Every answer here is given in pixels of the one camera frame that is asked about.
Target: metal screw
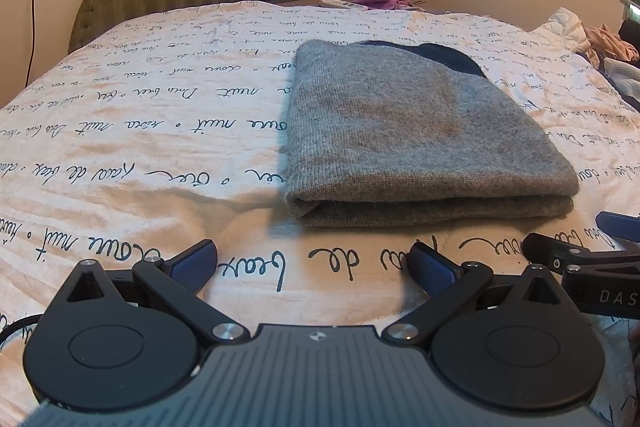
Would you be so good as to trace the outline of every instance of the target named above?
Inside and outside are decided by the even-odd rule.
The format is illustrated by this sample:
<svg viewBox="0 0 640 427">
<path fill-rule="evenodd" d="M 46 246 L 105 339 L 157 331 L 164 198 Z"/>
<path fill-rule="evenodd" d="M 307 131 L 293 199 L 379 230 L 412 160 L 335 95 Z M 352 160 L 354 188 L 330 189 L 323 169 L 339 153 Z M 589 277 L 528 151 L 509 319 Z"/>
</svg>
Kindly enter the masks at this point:
<svg viewBox="0 0 640 427">
<path fill-rule="evenodd" d="M 403 341 L 410 341 L 418 336 L 418 328 L 407 323 L 392 324 L 386 329 L 386 332 L 390 337 Z"/>
<path fill-rule="evenodd" d="M 244 328 L 240 324 L 224 322 L 218 324 L 211 330 L 213 336 L 223 341 L 233 341 L 244 333 Z"/>
</svg>

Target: logo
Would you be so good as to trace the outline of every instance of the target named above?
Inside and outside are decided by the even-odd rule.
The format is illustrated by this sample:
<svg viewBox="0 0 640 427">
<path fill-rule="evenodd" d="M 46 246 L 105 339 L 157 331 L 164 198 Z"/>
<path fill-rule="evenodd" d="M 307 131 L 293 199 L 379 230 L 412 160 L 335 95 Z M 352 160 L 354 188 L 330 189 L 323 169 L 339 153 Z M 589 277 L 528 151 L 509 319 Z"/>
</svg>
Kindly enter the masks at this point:
<svg viewBox="0 0 640 427">
<path fill-rule="evenodd" d="M 324 341 L 327 337 L 327 334 L 322 333 L 322 331 L 315 331 L 314 333 L 311 333 L 311 335 L 309 335 L 309 338 L 312 341 L 316 341 L 317 343 Z"/>
</svg>

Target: bed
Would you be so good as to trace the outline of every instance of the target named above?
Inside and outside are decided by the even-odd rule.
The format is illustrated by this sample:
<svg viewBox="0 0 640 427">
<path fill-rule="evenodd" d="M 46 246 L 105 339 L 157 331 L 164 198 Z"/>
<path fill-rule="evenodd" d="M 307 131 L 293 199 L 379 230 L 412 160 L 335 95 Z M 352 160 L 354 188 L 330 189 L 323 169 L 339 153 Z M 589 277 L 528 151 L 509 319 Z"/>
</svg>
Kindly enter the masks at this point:
<svg viewBox="0 0 640 427">
<path fill-rule="evenodd" d="M 311 38 L 437 42 L 469 55 L 571 161 L 575 210 L 550 221 L 303 229 L 282 191 L 293 57 Z M 424 300 L 404 263 L 416 238 L 456 262 L 520 273 L 529 232 L 615 250 L 596 214 L 640 214 L 640 115 L 583 58 L 488 17 L 84 0 L 69 50 L 0 110 L 0 328 L 41 313 L 81 259 L 130 267 L 202 238 L 220 259 L 201 298 L 252 331 L 260 322 L 383 327 Z M 630 425 L 629 321 L 589 320 L 607 352 L 593 408 Z M 23 346 L 15 339 L 0 353 L 0 425 L 36 407 Z"/>
</svg>

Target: folded gray sweater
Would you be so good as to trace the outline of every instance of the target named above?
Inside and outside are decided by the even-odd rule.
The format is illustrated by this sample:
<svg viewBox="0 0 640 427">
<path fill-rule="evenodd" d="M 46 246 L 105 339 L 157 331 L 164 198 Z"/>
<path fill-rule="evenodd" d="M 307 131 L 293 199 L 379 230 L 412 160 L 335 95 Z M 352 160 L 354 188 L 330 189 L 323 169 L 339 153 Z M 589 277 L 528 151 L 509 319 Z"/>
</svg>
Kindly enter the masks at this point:
<svg viewBox="0 0 640 427">
<path fill-rule="evenodd" d="M 552 217 L 578 191 L 569 162 L 500 89 L 386 46 L 300 46 L 287 140 L 285 202 L 309 226 Z"/>
</svg>

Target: crumpled clothes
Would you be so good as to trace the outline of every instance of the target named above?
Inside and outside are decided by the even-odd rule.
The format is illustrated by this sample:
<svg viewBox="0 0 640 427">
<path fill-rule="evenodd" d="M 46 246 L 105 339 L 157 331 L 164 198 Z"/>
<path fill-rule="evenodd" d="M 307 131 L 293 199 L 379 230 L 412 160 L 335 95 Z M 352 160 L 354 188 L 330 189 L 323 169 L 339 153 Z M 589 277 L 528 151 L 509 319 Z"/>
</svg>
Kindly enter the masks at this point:
<svg viewBox="0 0 640 427">
<path fill-rule="evenodd" d="M 640 58 L 638 50 L 632 44 L 623 41 L 617 33 L 609 30 L 606 24 L 600 28 L 585 26 L 584 32 L 591 43 L 591 48 L 601 51 L 606 57 L 625 62 L 633 62 Z"/>
<path fill-rule="evenodd" d="M 409 10 L 417 9 L 409 0 L 345 0 L 362 4 L 372 10 Z"/>
</svg>

